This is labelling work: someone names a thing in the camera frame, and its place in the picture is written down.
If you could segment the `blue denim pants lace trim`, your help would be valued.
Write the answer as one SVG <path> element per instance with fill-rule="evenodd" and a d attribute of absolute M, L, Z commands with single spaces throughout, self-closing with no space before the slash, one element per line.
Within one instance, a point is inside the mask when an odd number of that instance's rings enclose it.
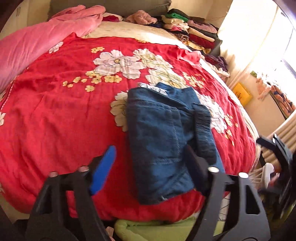
<path fill-rule="evenodd" d="M 142 83 L 128 91 L 125 113 L 140 204 L 158 204 L 201 189 L 186 166 L 186 146 L 209 166 L 224 171 L 210 111 L 193 88 Z"/>

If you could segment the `green clothing torso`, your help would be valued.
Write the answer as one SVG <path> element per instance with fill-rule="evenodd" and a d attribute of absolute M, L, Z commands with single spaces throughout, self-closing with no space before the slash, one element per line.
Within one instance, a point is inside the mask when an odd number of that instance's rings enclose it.
<path fill-rule="evenodd" d="M 119 219 L 114 225 L 114 231 L 121 240 L 126 241 L 184 241 L 188 237 L 196 220 L 197 218 L 195 216 L 175 223 L 164 221 L 134 222 Z"/>

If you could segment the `yellow box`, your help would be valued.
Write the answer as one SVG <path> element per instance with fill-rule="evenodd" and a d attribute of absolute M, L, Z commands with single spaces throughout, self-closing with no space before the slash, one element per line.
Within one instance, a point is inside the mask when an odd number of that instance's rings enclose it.
<path fill-rule="evenodd" d="M 245 107 L 252 99 L 251 93 L 241 83 L 235 85 L 233 92 L 243 107 Z"/>

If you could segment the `red floral bedspread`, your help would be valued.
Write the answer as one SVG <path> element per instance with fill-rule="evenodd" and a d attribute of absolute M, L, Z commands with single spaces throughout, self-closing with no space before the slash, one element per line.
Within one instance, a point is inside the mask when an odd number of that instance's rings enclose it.
<path fill-rule="evenodd" d="M 211 114 L 211 131 L 224 172 L 249 172 L 257 137 L 236 96 L 199 52 L 133 38 L 64 39 L 11 83 L 1 102 L 1 192 L 29 213 L 51 171 L 88 165 L 109 146 L 116 159 L 94 197 L 104 220 L 175 222 L 198 212 L 203 197 L 192 189 L 153 205 L 138 201 L 126 119 L 127 94 L 140 84 L 193 88 Z"/>

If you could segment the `pile of folded clothes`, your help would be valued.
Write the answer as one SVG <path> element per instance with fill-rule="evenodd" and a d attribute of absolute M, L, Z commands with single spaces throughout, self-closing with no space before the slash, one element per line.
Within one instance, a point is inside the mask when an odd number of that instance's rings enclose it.
<path fill-rule="evenodd" d="M 159 18 L 164 30 L 172 34 L 193 51 L 204 55 L 220 55 L 222 40 L 218 28 L 206 23 L 204 19 L 188 16 L 178 9 L 171 9 Z"/>

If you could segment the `pink quilt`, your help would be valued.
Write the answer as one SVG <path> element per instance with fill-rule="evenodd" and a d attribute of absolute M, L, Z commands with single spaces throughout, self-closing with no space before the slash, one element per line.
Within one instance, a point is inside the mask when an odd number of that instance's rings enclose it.
<path fill-rule="evenodd" d="M 48 52 L 67 36 L 78 37 L 96 29 L 106 8 L 84 5 L 64 9 L 47 22 L 20 29 L 1 40 L 1 92 L 32 62 Z"/>

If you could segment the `grey headboard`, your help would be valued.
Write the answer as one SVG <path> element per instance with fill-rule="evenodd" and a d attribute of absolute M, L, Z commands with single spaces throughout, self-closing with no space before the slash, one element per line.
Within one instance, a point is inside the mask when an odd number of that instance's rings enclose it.
<path fill-rule="evenodd" d="M 169 0 L 57 0 L 50 1 L 48 17 L 56 13 L 78 5 L 90 8 L 95 5 L 104 6 L 106 12 L 128 17 L 139 10 L 143 10 L 151 16 L 160 16 L 168 12 L 171 1 Z"/>

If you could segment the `pink fluffy garment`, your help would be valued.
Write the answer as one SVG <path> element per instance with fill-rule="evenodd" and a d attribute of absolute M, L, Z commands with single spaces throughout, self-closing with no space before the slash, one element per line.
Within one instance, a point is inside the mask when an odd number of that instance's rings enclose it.
<path fill-rule="evenodd" d="M 158 20 L 156 18 L 153 18 L 151 15 L 149 15 L 145 11 L 139 10 L 136 13 L 125 18 L 125 21 L 133 24 L 149 25 L 149 24 L 155 24 Z"/>

